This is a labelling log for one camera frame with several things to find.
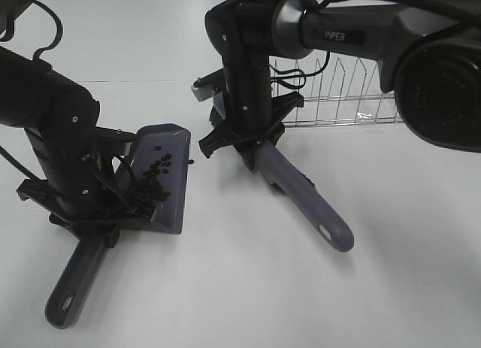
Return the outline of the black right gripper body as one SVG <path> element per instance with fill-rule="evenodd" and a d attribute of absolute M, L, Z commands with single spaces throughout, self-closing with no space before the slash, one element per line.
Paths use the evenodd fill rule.
<path fill-rule="evenodd" d="M 297 92 L 271 96 L 266 55 L 247 54 L 236 62 L 224 62 L 221 75 L 225 119 L 199 141 L 207 158 L 222 147 L 251 146 L 270 138 L 282 130 L 282 121 L 291 110 L 304 105 L 304 98 Z"/>

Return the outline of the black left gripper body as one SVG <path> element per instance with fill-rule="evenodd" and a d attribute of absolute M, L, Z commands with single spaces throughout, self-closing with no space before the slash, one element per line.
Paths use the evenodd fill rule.
<path fill-rule="evenodd" d="M 94 126 L 85 131 L 25 130 L 45 177 L 15 164 L 26 178 L 17 188 L 50 214 L 50 221 L 71 231 L 96 222 L 125 219 L 131 205 L 116 172 L 136 138 L 131 132 Z"/>

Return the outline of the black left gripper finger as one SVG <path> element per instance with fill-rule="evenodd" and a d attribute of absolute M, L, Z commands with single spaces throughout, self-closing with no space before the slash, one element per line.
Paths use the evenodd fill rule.
<path fill-rule="evenodd" d="M 154 206 L 151 204 L 131 204 L 126 208 L 126 222 L 137 222 L 151 220 L 154 213 Z"/>
<path fill-rule="evenodd" d="M 119 228 L 109 227 L 103 231 L 103 243 L 108 249 L 113 249 L 119 240 Z"/>

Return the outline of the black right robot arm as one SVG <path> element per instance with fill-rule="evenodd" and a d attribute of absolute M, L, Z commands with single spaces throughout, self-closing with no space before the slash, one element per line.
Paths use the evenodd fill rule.
<path fill-rule="evenodd" d="M 199 145 L 249 150 L 275 139 L 301 97 L 271 96 L 271 85 L 302 77 L 276 71 L 272 56 L 302 59 L 314 50 L 375 61 L 382 92 L 422 140 L 480 150 L 480 0 L 226 0 L 204 18 L 222 69 L 195 83 L 220 94 L 225 110 Z"/>

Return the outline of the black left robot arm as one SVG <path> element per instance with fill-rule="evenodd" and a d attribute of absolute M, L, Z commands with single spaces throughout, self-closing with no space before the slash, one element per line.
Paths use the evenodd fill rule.
<path fill-rule="evenodd" d="M 148 219 L 153 203 L 134 194 L 135 177 L 121 188 L 112 160 L 123 160 L 136 136 L 99 127 L 100 103 L 45 61 L 1 49 L 1 124 L 27 135 L 45 177 L 1 154 L 26 179 L 21 200 L 49 211 L 49 220 L 81 238 L 89 230 L 116 231 L 124 221 Z"/>

